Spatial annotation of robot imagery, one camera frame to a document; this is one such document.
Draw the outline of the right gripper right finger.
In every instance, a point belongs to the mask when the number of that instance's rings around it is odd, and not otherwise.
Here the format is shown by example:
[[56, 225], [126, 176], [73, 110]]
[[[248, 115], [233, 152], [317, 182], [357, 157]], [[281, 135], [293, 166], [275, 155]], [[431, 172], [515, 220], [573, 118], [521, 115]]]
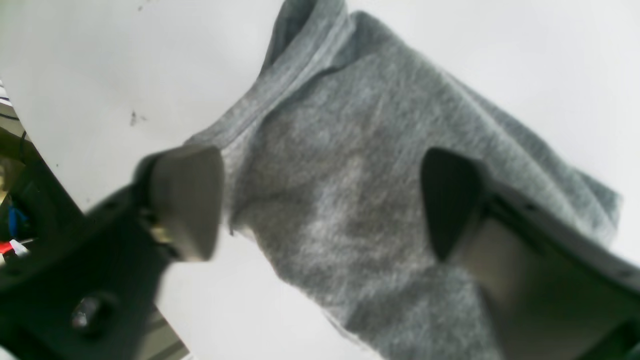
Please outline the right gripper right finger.
[[637, 360], [639, 267], [489, 173], [430, 148], [420, 169], [430, 248], [480, 292], [506, 360]]

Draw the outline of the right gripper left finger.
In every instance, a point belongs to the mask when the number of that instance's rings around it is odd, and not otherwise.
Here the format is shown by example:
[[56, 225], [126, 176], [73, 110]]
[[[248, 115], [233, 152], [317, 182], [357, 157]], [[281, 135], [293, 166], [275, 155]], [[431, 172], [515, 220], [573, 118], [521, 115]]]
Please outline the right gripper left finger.
[[132, 360], [163, 273], [217, 243], [224, 162], [214, 146], [153, 153], [130, 184], [82, 213], [35, 162], [1, 205], [1, 348], [18, 360]]

